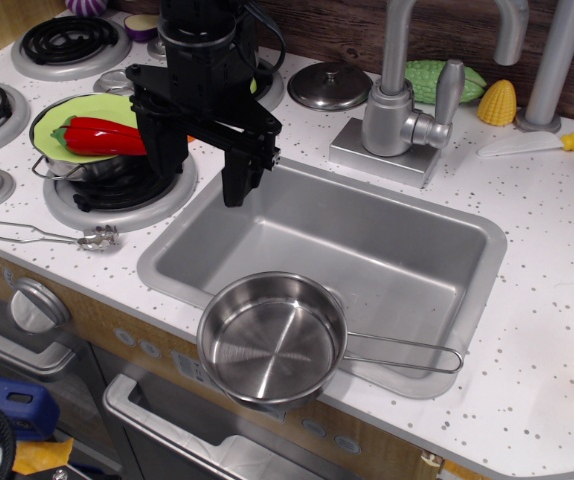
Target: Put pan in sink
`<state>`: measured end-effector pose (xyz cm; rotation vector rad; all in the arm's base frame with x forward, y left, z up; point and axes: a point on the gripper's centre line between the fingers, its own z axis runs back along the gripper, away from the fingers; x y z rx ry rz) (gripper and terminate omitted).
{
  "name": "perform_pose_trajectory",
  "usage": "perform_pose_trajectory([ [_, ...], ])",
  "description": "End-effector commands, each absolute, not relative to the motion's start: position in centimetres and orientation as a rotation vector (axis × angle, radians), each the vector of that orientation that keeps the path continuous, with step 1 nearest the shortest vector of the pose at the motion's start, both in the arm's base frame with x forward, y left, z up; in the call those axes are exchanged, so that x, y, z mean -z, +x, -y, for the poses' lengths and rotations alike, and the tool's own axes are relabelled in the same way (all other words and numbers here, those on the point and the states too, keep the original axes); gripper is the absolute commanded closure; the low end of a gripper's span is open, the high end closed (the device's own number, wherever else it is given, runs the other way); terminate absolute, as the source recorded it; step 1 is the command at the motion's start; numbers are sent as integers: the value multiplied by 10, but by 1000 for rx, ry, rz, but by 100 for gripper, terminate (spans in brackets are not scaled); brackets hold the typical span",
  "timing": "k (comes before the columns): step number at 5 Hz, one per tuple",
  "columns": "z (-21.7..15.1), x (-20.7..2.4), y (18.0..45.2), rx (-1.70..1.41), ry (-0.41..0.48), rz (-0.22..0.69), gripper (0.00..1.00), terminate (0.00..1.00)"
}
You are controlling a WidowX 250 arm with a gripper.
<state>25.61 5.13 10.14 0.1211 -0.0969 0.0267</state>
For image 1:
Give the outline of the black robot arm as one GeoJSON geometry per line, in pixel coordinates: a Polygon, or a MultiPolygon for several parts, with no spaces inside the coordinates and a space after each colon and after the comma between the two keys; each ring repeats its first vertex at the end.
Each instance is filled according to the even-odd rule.
{"type": "Polygon", "coordinates": [[[152,170],[180,172],[194,137],[224,153],[224,203],[239,207],[279,157],[281,123],[251,92],[278,68],[259,67],[256,26],[282,35],[255,1],[164,1],[158,33],[163,67],[134,64],[126,76],[138,130],[152,170]]]}

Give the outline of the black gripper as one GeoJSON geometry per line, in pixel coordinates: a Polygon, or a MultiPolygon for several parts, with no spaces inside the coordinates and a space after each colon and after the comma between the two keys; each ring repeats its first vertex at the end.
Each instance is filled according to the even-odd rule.
{"type": "Polygon", "coordinates": [[[180,174],[188,156],[187,137],[221,150],[226,207],[240,207],[279,155],[281,123],[250,91],[265,76],[258,68],[254,33],[235,33],[214,43],[189,37],[163,39],[166,64],[133,64],[127,77],[138,130],[155,174],[180,174]]]}

